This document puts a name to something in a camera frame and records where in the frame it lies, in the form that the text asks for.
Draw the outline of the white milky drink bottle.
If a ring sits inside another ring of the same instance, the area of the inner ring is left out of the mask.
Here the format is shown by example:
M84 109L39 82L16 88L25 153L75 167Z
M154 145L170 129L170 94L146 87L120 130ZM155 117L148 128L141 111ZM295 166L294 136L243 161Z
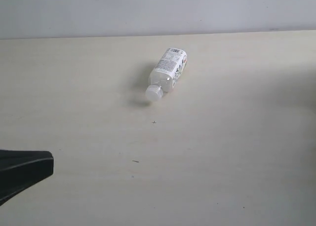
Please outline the white milky drink bottle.
M178 82L186 64L187 53L179 48L168 48L149 75L145 96L150 102L160 100L171 92Z

